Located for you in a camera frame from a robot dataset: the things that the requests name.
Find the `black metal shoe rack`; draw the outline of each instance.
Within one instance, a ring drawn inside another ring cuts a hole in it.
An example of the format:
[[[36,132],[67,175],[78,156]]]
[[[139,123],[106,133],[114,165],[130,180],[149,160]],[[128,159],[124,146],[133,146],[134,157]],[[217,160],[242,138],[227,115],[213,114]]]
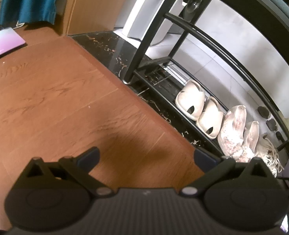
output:
[[[222,155],[222,151],[217,143],[217,140],[211,140],[207,137],[207,135],[201,131],[195,124],[194,121],[190,120],[186,117],[175,105],[174,100],[170,100],[165,97],[157,87],[155,87],[152,83],[150,83],[145,75],[144,72],[148,70],[154,70],[155,68],[161,68],[160,66],[167,66],[169,63],[175,64],[179,67],[182,71],[184,71],[189,77],[193,80],[197,81],[202,88],[208,92],[211,96],[215,97],[219,104],[224,108],[226,111],[228,108],[220,101],[204,84],[202,84],[194,75],[192,75],[189,71],[187,71],[183,66],[181,66],[177,61],[173,59],[175,53],[185,40],[188,34],[193,35],[195,38],[199,39],[202,43],[208,46],[211,50],[213,50],[217,55],[219,55],[231,68],[233,68],[241,78],[257,93],[259,98],[264,102],[265,106],[269,109],[272,113],[274,118],[277,120],[279,126],[282,128],[283,132],[285,133],[288,141],[289,141],[289,131],[278,114],[279,108],[276,106],[272,98],[269,94],[263,89],[260,83],[253,77],[253,75],[230,53],[228,52],[223,46],[221,46],[218,42],[216,42],[213,38],[211,38],[208,34],[203,32],[195,23],[197,22],[199,16],[203,12],[203,10],[208,6],[211,0],[203,0],[203,3],[200,5],[200,13],[197,13],[193,20],[188,23],[187,21],[183,20],[182,18],[172,15],[169,13],[172,5],[175,3],[176,0],[165,0],[162,4],[160,10],[157,12],[154,20],[152,21],[143,41],[141,42],[138,50],[136,51],[131,64],[126,71],[124,76],[123,82],[125,84],[129,84],[133,76],[136,76],[142,82],[144,82],[153,92],[159,95],[168,105],[172,108],[190,127],[192,127],[197,134],[203,138],[206,147],[209,151],[216,155]],[[169,56],[158,58],[150,61],[142,62],[142,58],[144,57],[153,37],[155,36],[157,30],[161,26],[164,19],[170,20],[172,23],[180,26],[184,29],[183,34],[173,47],[172,51],[170,52]]]

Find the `teal curtain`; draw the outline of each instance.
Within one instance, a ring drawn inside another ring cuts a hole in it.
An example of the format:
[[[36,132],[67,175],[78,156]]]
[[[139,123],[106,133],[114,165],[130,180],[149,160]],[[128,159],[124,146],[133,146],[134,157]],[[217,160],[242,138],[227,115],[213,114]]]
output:
[[[10,22],[33,23],[48,21],[54,24],[55,0],[2,0],[0,25]]]

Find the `black marble threshold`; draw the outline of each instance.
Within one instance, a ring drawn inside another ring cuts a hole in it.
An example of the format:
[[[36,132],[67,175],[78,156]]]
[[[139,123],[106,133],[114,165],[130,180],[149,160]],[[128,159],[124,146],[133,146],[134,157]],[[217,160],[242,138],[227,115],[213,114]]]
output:
[[[72,35],[70,37],[121,80],[137,50],[137,48],[112,31],[86,33]],[[143,61],[146,60],[151,59],[145,56]],[[145,77],[158,87],[159,91],[167,96],[168,99],[174,100],[183,87],[180,82],[162,67],[157,71],[146,74]],[[201,141],[196,132],[186,125],[181,117],[165,104],[160,96],[145,86],[143,82],[138,80],[128,85],[128,87],[150,105],[151,108],[172,125],[192,145],[195,147],[204,146],[204,142]]]

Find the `wooden floor edge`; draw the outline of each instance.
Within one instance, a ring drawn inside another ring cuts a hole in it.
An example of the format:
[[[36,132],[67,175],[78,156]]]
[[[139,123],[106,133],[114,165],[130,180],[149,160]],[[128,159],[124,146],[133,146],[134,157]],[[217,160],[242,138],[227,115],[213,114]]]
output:
[[[106,68],[99,60],[91,55],[87,50],[80,46],[71,37],[64,36],[69,43],[72,43],[74,48],[90,63],[92,63],[100,72],[102,72],[114,85],[119,88],[126,89],[126,92],[131,98],[136,100],[136,104],[141,109],[144,109],[156,121],[160,127],[166,132],[171,133],[181,144],[187,145],[187,148],[191,148],[191,153],[187,153],[193,157],[194,146],[192,146],[174,127],[172,127],[165,119],[163,119],[155,110],[153,110],[147,103],[145,103],[140,97],[138,97],[128,86],[126,86],[118,77],[116,77],[108,68]]]

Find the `wooden floor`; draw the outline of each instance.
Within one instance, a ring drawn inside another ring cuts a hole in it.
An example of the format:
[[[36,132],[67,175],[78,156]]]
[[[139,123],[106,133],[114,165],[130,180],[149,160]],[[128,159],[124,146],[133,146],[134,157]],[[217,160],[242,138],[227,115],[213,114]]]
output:
[[[10,227],[4,198],[34,156],[98,146],[91,175],[112,188],[178,189],[203,174],[194,148],[72,39],[18,33],[29,45],[0,59],[0,229]]]

